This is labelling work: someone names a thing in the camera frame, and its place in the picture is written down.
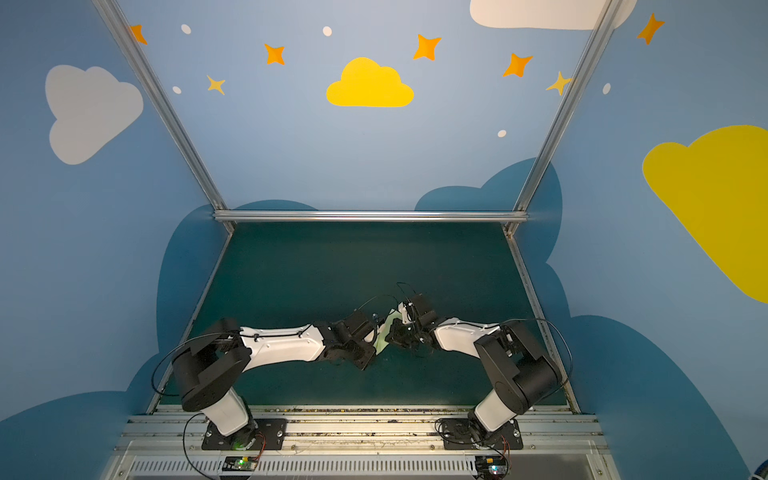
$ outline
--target black mounting plate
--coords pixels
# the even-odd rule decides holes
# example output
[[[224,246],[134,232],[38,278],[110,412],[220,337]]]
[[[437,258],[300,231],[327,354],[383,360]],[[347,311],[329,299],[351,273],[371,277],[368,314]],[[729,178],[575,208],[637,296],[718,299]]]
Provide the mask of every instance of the black mounting plate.
[[[468,419],[440,419],[438,422],[442,425],[443,436],[449,436],[452,440],[452,442],[446,439],[442,440],[442,446],[446,450],[482,450],[485,449],[485,446],[489,446],[503,452],[504,439],[507,440],[510,450],[523,449],[523,438],[516,419],[506,422],[501,428],[493,432],[489,442],[484,445],[472,443]]]
[[[285,419],[255,419],[258,425],[257,431],[264,435],[266,439],[265,450],[280,450],[283,447],[283,440],[285,439],[286,424]],[[219,430],[212,423],[208,423],[208,429],[205,431],[203,437],[203,450],[234,450],[233,439],[227,439],[222,436]],[[250,448],[249,452],[261,450],[263,440],[257,435],[256,441]]]

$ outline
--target star decal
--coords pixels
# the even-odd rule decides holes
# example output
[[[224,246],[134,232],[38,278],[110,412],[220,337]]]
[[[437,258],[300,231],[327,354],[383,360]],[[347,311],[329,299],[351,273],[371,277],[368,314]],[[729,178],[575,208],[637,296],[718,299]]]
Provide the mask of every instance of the star decal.
[[[659,22],[654,14],[650,14],[650,20],[648,20],[647,25],[645,25],[645,28],[643,28],[643,31],[641,31],[637,37],[645,40],[646,45],[650,45],[650,41],[653,40],[656,30],[664,25],[664,23],[666,22]]]
[[[552,84],[547,90],[557,90],[560,92],[560,96],[563,96],[563,87],[565,87],[565,84],[569,83],[572,78],[563,78],[563,72],[558,72],[558,80]]]
[[[413,59],[416,60],[417,58],[427,57],[428,59],[434,61],[435,47],[437,46],[438,42],[441,40],[442,38],[429,39],[419,35],[419,49],[416,50],[415,55],[413,55]]]
[[[210,77],[210,75],[208,76],[208,80],[210,80],[210,87],[208,87],[208,90],[218,90],[222,95],[224,94],[223,90],[221,90],[221,84],[223,84],[226,80],[215,81]]]
[[[506,77],[507,75],[517,75],[522,77],[526,64],[530,62],[532,58],[533,57],[520,58],[513,53],[512,60],[509,62],[509,68],[507,68],[507,71],[504,72],[502,77]]]
[[[134,34],[134,37],[136,38],[137,42],[143,43],[144,45],[147,44],[147,41],[144,40],[144,36],[141,34],[141,25],[132,26],[131,32]]]
[[[285,65],[285,62],[283,61],[283,49],[285,47],[270,47],[266,43],[264,44],[266,47],[266,52],[269,55],[266,59],[266,64],[269,65],[270,63],[279,63],[281,65]]]

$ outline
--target robotic arm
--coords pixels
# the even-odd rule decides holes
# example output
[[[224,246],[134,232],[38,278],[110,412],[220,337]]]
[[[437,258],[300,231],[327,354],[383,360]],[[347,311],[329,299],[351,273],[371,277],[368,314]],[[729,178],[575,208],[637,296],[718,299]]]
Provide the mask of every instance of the robotic arm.
[[[562,382],[554,362],[521,320],[485,325],[446,319],[421,294],[401,303],[399,311],[402,319],[392,321],[388,343],[404,348],[426,344],[474,356],[491,380],[493,390],[469,414],[468,429],[452,433],[465,440],[454,443],[492,445],[516,415]],[[359,310],[338,322],[292,329],[253,329],[222,319],[173,358],[181,405],[186,411],[202,411],[217,429],[217,438],[226,439],[211,448],[250,449],[259,426],[232,388],[240,374],[292,360],[346,359],[362,370],[375,359],[373,344],[383,328]]]

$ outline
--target dark green mat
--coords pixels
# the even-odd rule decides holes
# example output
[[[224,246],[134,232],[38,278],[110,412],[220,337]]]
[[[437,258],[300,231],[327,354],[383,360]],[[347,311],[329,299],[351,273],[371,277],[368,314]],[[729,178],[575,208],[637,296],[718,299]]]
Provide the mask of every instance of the dark green mat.
[[[496,223],[243,223],[191,335],[223,316],[256,328],[342,319],[374,295],[401,299],[398,281],[425,293],[443,316],[481,323],[532,317]],[[384,297],[364,311],[384,316],[393,304]],[[538,335],[533,322],[531,331]],[[491,384],[467,355],[419,358],[388,346],[363,372],[347,362],[286,362],[245,372],[235,388],[252,405],[473,405]],[[173,381],[167,392],[175,392]],[[546,403],[564,405],[564,396]]]

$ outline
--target folded green object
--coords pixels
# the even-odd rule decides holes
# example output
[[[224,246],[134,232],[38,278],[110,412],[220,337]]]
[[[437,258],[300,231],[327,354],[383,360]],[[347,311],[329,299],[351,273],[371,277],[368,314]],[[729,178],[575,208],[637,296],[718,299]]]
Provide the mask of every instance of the folded green object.
[[[379,355],[382,350],[384,350],[386,346],[389,345],[389,342],[384,339],[387,335],[389,335],[389,327],[392,326],[392,321],[394,319],[402,319],[402,315],[400,312],[390,310],[389,316],[387,316],[386,320],[384,320],[384,325],[381,327],[379,335],[376,337],[376,341],[373,343],[373,346],[376,347],[376,355]]]

